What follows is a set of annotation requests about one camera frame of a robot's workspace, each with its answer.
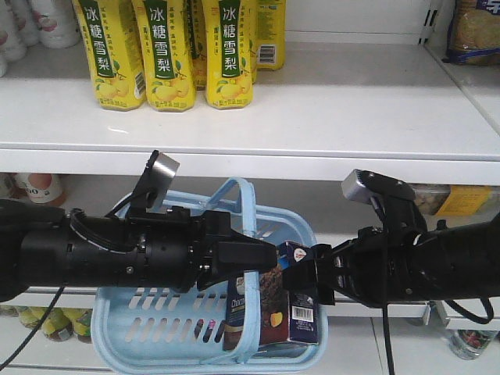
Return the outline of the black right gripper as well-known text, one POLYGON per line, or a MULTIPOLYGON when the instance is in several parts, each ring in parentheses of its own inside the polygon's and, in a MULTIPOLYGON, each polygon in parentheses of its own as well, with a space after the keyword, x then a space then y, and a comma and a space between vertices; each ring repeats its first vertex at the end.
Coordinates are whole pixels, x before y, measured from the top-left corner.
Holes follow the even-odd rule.
POLYGON ((340 293, 370 308, 418 300, 406 256, 418 230, 364 227, 339 245, 282 244, 283 287, 335 305, 340 293))

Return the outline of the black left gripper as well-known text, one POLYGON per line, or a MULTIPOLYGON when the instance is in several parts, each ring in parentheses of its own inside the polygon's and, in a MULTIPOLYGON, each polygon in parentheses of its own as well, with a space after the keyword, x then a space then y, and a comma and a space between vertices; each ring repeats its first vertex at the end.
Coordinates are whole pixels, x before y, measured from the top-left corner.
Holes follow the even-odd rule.
POLYGON ((145 246, 144 286, 181 293, 203 291, 245 272, 265 273, 277 265, 277 246, 238 235, 231 238, 228 212, 207 210, 193 216, 173 206, 165 212, 130 208, 130 229, 145 246))

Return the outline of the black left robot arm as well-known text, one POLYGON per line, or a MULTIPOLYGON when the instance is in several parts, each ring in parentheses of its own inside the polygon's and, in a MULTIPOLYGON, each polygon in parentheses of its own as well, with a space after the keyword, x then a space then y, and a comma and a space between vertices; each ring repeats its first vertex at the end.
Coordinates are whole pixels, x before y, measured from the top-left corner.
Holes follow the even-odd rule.
POLYGON ((228 212, 194 216, 132 207, 124 218, 81 209, 1 202, 1 299, 31 287, 205 290, 242 273, 266 272, 277 248, 231 226, 228 212))

